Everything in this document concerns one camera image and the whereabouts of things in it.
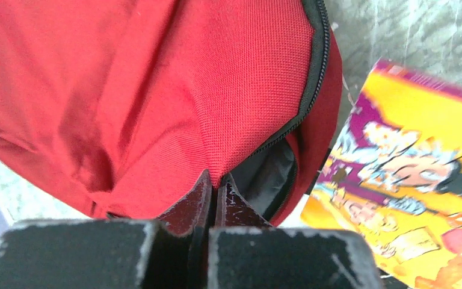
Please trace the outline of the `purple Roald Dahl book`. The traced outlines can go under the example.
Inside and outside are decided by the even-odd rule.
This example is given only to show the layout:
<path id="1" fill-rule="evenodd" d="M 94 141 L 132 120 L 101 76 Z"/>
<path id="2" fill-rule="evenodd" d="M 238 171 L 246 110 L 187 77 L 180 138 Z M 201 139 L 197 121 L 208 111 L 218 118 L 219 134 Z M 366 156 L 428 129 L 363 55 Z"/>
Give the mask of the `purple Roald Dahl book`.
<path id="1" fill-rule="evenodd" d="M 462 288 L 462 87 L 377 61 L 300 217 L 410 288 Z"/>

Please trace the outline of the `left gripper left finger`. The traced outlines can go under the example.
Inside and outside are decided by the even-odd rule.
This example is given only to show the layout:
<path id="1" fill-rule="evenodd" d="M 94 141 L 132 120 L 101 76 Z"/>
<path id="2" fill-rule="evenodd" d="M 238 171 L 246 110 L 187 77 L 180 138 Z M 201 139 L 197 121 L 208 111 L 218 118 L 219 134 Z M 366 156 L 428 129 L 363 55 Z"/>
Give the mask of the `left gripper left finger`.
<path id="1" fill-rule="evenodd" d="M 152 220 L 24 220 L 0 236 L 0 288 L 205 288 L 212 185 Z"/>

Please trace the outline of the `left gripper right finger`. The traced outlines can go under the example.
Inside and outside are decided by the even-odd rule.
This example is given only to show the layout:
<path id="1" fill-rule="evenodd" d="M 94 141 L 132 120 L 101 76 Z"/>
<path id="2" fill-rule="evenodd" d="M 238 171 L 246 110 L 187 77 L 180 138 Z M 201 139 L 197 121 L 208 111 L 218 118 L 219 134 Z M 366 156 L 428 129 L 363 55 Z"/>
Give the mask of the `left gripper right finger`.
<path id="1" fill-rule="evenodd" d="M 239 194 L 218 189 L 209 230 L 209 288 L 381 288 L 372 252 L 346 230 L 275 228 Z"/>

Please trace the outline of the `red student backpack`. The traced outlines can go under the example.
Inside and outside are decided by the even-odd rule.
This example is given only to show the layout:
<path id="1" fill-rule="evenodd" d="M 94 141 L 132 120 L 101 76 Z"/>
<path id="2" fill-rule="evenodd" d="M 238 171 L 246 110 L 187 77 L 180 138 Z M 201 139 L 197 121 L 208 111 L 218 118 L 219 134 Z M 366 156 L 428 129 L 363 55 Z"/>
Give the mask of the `red student backpack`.
<path id="1" fill-rule="evenodd" d="M 0 1 L 0 161 L 86 216 L 152 219 L 202 172 L 280 224 L 337 124 L 323 1 Z"/>

